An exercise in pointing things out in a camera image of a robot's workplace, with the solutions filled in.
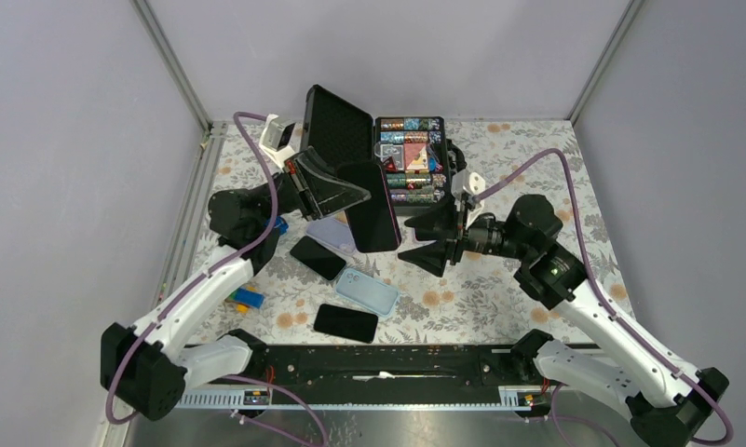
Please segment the colourful toy brick stack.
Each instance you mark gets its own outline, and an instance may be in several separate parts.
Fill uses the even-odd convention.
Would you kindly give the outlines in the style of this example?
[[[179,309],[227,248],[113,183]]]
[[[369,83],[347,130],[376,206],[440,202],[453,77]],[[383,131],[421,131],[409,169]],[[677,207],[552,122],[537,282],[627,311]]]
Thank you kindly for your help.
[[[264,299],[264,295],[255,289],[240,288],[228,295],[224,302],[231,305],[238,313],[247,314],[251,309],[259,309]]]

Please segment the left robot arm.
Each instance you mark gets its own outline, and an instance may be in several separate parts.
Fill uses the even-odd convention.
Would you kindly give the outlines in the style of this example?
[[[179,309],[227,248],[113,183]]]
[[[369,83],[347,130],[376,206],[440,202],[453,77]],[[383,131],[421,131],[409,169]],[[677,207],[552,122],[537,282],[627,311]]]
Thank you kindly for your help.
[[[329,217],[370,199],[368,189],[338,178],[309,149],[277,159],[252,149],[265,181],[253,189],[219,191],[208,202],[210,228],[219,237],[207,268],[195,273],[162,303],[129,326],[113,323],[100,341],[100,383],[107,392],[105,415],[112,424],[130,416],[114,413],[116,400],[156,421],[168,415],[188,389],[235,374],[246,383],[261,379],[265,356],[242,338],[225,335],[206,345],[188,339],[213,309],[270,261],[278,245],[276,219],[299,211],[308,221]]]

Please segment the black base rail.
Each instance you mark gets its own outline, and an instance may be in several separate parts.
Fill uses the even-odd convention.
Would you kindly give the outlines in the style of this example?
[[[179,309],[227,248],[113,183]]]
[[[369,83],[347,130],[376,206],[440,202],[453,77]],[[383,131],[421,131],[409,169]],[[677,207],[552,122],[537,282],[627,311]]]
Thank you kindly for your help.
[[[310,405],[357,407],[497,404],[501,389],[548,383],[510,345],[265,345],[242,376]]]

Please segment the bare dark blue phone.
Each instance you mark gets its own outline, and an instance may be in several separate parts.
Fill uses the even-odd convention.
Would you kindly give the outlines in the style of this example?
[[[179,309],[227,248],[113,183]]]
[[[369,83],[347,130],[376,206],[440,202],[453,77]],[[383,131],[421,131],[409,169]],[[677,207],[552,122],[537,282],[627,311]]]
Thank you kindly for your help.
[[[301,237],[291,248],[290,255],[328,281],[335,280],[347,265],[346,260],[309,236]]]

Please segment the blue toy car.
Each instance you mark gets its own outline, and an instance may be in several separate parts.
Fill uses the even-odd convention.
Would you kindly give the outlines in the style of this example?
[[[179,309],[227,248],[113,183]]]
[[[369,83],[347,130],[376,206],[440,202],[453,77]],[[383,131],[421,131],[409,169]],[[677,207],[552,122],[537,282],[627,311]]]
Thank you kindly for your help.
[[[289,225],[283,217],[278,216],[275,220],[274,229],[277,230],[280,235],[284,235],[287,233]]]

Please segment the floral table mat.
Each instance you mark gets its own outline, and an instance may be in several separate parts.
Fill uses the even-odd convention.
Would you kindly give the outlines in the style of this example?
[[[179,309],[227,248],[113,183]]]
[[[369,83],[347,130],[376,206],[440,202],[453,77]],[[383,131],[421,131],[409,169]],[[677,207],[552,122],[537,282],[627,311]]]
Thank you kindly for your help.
[[[448,121],[447,137],[465,154],[468,166],[492,184],[508,185],[485,204],[498,219],[507,217],[524,194],[548,198],[563,227],[560,242],[570,251],[585,246],[594,275],[624,310],[631,303],[606,233],[576,134],[564,121]],[[299,212],[286,216],[289,229],[275,256],[249,283],[264,295],[259,309],[238,313],[220,303],[191,337],[194,344],[213,341],[234,329],[270,344],[326,345],[330,337],[313,330],[322,304],[347,306],[331,282],[290,255],[305,234]],[[400,292],[393,312],[381,318],[379,345],[511,344],[532,329],[567,344],[588,337],[573,323],[527,297],[514,280],[510,259],[466,253],[442,278],[401,261],[393,252],[347,255],[347,264],[394,286]]]

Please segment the black poker chip case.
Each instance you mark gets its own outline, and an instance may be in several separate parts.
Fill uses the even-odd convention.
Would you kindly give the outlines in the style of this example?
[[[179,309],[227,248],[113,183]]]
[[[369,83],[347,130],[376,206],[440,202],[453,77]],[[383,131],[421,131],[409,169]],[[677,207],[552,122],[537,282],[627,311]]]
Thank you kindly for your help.
[[[404,144],[425,142],[429,171],[404,169]],[[374,117],[314,85],[306,94],[301,146],[312,147],[331,167],[374,161],[386,175],[395,210],[412,216],[436,204],[465,167],[462,151],[447,138],[436,115]]]

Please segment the phone in light blue case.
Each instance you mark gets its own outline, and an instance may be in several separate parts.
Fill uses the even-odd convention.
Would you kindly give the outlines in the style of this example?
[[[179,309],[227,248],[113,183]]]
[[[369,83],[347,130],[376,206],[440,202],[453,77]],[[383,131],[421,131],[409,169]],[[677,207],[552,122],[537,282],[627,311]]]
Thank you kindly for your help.
[[[400,299],[395,287],[353,268],[339,275],[334,289],[339,296],[384,318],[391,315]]]

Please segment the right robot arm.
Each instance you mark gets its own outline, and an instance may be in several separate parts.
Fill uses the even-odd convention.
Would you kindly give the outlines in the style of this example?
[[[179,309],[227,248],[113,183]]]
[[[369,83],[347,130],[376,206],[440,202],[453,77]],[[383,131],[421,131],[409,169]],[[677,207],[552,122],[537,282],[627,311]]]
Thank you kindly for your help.
[[[718,407],[728,387],[717,369],[700,369],[649,335],[610,298],[586,266],[556,239],[562,221],[541,195],[519,197],[508,217],[471,214],[450,197],[406,221],[420,247],[400,258],[434,276],[466,252],[519,262],[515,280],[533,300],[573,323],[607,355],[601,362],[540,330],[513,347],[521,382],[541,377],[581,391],[626,419],[650,446],[685,446]]]

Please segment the bare black phone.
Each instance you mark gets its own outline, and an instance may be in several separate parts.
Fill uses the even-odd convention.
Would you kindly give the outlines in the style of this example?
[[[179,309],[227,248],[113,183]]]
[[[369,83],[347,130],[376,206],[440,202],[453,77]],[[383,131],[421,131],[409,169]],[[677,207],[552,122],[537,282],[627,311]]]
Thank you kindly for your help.
[[[322,304],[313,323],[313,330],[355,342],[371,344],[376,335],[378,320],[378,316],[372,313]]]
[[[345,164],[337,174],[341,180],[370,193],[369,199],[346,210],[357,250],[362,253],[396,251],[401,244],[400,228],[381,166],[374,161]]]

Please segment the red playing card box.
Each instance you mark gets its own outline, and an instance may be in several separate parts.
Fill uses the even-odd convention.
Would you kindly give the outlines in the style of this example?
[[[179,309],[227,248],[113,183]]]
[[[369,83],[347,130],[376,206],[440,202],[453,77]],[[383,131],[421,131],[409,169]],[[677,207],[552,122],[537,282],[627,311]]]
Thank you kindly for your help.
[[[406,171],[429,171],[429,156],[425,142],[404,144],[404,169]]]

